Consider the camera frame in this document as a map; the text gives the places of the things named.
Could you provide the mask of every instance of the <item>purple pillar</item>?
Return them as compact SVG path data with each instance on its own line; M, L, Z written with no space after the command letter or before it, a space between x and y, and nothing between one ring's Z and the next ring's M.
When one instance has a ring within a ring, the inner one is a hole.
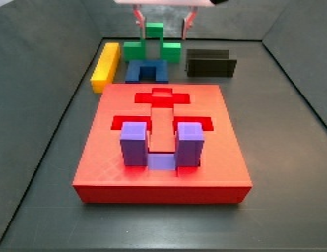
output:
M205 142L202 124L178 123L175 162L178 167L197 167Z
M122 124L120 145L124 166L147 166L144 122Z

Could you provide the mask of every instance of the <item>plastic block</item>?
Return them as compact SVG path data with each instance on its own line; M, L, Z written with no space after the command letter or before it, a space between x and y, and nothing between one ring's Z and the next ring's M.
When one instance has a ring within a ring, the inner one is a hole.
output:
M104 89L106 84L110 84L114 81L119 60L119 44L107 43L90 80L94 93L100 93Z
M139 83L140 79L152 79L155 83L169 83L167 61L130 60L124 82Z
M177 165L174 154L148 154L147 168L150 170L175 170Z
M151 131L148 135L148 152L174 153L175 135L173 108L151 108L150 119Z
M163 38L163 23L146 23L146 37Z
M123 60L143 60L146 58L144 42L126 42L123 44Z
M174 103L174 117L199 116L211 120L213 130L203 131L199 167L148 170L143 166L127 168L123 165L120 130L110 130L111 125L119 115L151 116L150 104L134 103L134 96L151 94L154 89L158 95L167 89L173 96L189 95L190 102ZM251 180L218 86L107 85L72 186L84 203L239 203L251 189Z
M159 49L159 58L170 63L181 61L182 45L181 43L162 43Z
M146 123L124 122L120 134L124 166L146 166Z
M203 142L202 124L195 122L179 123L175 152L177 166L199 166Z

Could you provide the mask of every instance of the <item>red base plate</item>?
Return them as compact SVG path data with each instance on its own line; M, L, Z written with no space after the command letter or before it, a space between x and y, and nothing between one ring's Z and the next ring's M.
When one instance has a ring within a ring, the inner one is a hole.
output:
M174 130L154 129L154 125L161 125L152 121L159 108L163 114L171 109L174 126L181 121L202 123L199 167L162 171L123 166L119 139L123 121L146 121L148 145L155 146L155 151L174 149L171 141L166 141L174 135L165 137ZM239 203L251 189L251 180L218 86L106 86L72 186L84 203Z

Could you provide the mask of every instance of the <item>gray floor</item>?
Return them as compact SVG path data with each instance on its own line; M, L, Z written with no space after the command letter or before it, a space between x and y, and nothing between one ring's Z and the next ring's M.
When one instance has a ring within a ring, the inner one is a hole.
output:
M258 42L185 42L229 48L231 79L219 83L254 188L238 206L83 205L70 186L99 102L90 76L80 84L3 249L327 248L327 131ZM123 81L120 63L116 81Z

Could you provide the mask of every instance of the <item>yellow bar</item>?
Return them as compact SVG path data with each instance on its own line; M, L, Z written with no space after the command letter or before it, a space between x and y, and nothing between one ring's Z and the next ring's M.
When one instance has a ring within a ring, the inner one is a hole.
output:
M90 80L94 93L102 93L106 84L110 84L114 81L119 60L120 60L119 44L107 43Z

